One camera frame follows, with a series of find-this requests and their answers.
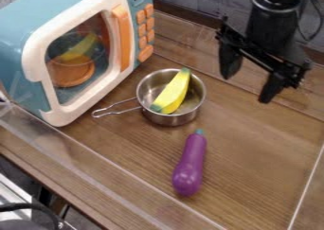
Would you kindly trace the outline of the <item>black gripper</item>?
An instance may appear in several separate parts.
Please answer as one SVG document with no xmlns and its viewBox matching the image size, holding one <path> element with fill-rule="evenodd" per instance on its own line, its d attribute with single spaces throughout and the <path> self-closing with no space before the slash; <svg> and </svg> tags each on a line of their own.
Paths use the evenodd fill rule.
<svg viewBox="0 0 324 230">
<path fill-rule="evenodd" d="M 241 28 L 229 24 L 226 16 L 221 18 L 216 39 L 220 41 L 220 73 L 226 80 L 240 71 L 244 58 L 271 74 L 259 97 L 261 103 L 269 103 L 287 87 L 300 86 L 312 70 L 312 60 L 295 40 L 279 51 L 268 51 L 251 41 Z"/>
</svg>

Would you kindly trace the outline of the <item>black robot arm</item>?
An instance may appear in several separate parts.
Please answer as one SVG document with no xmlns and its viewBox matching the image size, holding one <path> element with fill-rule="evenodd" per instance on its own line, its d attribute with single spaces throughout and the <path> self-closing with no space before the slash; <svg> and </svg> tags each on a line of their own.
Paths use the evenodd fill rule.
<svg viewBox="0 0 324 230">
<path fill-rule="evenodd" d="M 220 41 L 220 73 L 228 80 L 251 60 L 268 72 L 259 101 L 268 103 L 281 91 L 296 88 L 312 69 L 312 60 L 297 44 L 301 34 L 299 23 L 304 7 L 312 4 L 321 10 L 317 0 L 251 0 L 247 28 L 234 28 L 221 19 L 216 39 Z"/>
</svg>

